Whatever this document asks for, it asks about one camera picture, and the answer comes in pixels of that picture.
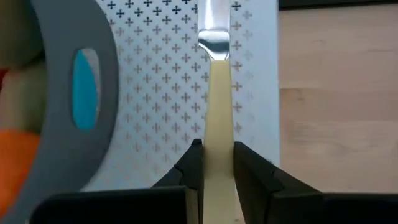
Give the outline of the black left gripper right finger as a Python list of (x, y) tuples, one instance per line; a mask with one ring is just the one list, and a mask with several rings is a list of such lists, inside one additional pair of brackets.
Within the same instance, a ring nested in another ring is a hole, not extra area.
[(321, 192), (241, 142), (234, 178), (247, 224), (397, 224), (397, 194)]

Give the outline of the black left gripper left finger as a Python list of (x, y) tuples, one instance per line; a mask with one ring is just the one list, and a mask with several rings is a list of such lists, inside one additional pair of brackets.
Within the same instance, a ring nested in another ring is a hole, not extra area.
[(194, 139), (152, 187), (55, 195), (33, 212), (30, 224), (201, 224), (203, 155)]

